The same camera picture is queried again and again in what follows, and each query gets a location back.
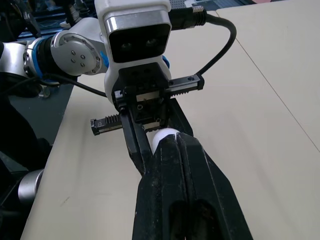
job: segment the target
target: black cable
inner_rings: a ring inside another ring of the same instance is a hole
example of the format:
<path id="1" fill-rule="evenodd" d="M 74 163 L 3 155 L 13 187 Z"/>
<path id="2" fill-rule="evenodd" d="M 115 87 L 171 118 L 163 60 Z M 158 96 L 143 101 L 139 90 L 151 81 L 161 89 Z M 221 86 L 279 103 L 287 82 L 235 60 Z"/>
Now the black cable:
<path id="1" fill-rule="evenodd" d="M 38 80 L 39 80 L 39 77 L 36 76 L 36 77 L 27 78 L 27 79 L 25 79 L 23 81 L 20 81 L 20 82 L 16 83 L 15 85 L 9 87 L 7 90 L 5 90 L 3 92 L 0 92 L 0 97 L 3 97 L 5 95 L 9 94 L 12 90 L 15 90 L 16 88 L 18 88 L 18 87 L 20 87 L 22 85 L 26 85 L 28 83 L 36 82 Z"/>
<path id="2" fill-rule="evenodd" d="M 99 96 L 102 96 L 102 97 L 107 97 L 106 94 L 103 92 L 103 91 L 99 91 L 97 89 L 94 89 L 92 87 L 89 87 L 87 85 L 84 85 L 80 82 L 77 82 L 75 80 L 72 80 L 70 78 L 67 78 L 65 76 L 60 76 L 60 75 L 57 75 L 57 74 L 51 74 L 51 73 L 48 73 L 48 74 L 45 74 L 43 76 L 45 79 L 52 79 L 52 80 L 58 80 L 59 82 L 63 82 L 63 83 L 68 83 L 68 84 L 72 84 L 72 85 L 75 85 L 81 89 L 84 89 L 84 90 L 87 90 L 93 94 L 97 94 Z"/>
<path id="3" fill-rule="evenodd" d="M 223 26 L 230 31 L 230 37 L 226 45 L 221 49 L 221 51 L 211 59 L 203 68 L 201 68 L 196 74 L 204 74 L 209 68 L 211 68 L 217 61 L 219 61 L 228 50 L 231 48 L 232 44 L 234 44 L 237 36 L 236 26 L 227 19 L 212 16 L 210 14 L 206 15 L 206 23 Z"/>

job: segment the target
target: blue ring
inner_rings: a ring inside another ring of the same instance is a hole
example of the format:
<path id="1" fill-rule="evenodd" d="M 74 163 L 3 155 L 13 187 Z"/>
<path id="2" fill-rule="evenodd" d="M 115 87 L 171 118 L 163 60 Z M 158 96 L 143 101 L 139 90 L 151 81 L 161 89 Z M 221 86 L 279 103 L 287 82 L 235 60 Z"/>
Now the blue ring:
<path id="1" fill-rule="evenodd" d="M 39 43 L 41 43 L 44 39 L 38 41 L 33 49 L 32 49 L 32 60 L 33 60 L 33 65 L 34 65 L 34 69 L 35 69 L 35 73 L 37 76 L 39 76 L 41 79 L 43 77 L 43 73 L 42 71 L 40 70 L 40 67 L 39 67 L 39 64 L 38 64 L 38 60 L 37 60 L 37 46 L 39 45 Z"/>

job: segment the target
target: white ball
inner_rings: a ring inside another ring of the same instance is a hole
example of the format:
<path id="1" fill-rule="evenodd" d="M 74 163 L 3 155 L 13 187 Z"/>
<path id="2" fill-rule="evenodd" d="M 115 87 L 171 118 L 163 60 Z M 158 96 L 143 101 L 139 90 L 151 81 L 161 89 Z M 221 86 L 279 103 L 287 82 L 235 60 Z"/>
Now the white ball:
<path id="1" fill-rule="evenodd" d="M 176 138 L 177 133 L 179 133 L 179 131 L 176 129 L 173 129 L 173 128 L 164 128 L 164 129 L 161 129 L 160 131 L 158 131 L 154 135 L 153 140 L 152 140 L 152 146 L 151 146 L 152 154 L 155 154 L 157 147 L 158 147 L 158 144 L 162 139 L 164 139 L 168 135 L 174 135 L 174 137 Z"/>

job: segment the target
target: table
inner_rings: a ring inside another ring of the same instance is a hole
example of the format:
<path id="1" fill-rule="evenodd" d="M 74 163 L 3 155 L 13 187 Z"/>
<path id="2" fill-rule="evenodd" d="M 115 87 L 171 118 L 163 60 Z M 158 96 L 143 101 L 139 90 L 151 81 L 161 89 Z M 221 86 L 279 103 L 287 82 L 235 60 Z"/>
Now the table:
<path id="1" fill-rule="evenodd" d="M 172 77 L 195 73 L 228 37 L 209 24 L 172 32 Z M 103 90 L 103 78 L 80 82 Z M 177 99 L 230 180 L 253 238 L 318 237 L 320 153 L 293 115 L 238 42 L 204 78 L 202 91 Z M 73 89 L 22 240 L 131 239 L 139 173 L 121 130 L 93 136 L 89 124 L 114 113 L 106 99 Z"/>
<path id="2" fill-rule="evenodd" d="M 288 0 L 217 13 L 320 150 L 320 1 Z"/>

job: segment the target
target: cable connector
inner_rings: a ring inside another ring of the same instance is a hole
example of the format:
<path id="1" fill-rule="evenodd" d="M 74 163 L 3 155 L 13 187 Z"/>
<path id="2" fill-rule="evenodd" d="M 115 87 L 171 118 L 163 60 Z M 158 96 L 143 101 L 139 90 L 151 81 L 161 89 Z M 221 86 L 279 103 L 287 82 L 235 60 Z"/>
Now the cable connector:
<path id="1" fill-rule="evenodd" d="M 206 23 L 207 11 L 203 6 L 172 9 L 169 12 L 171 30 L 189 29 Z"/>

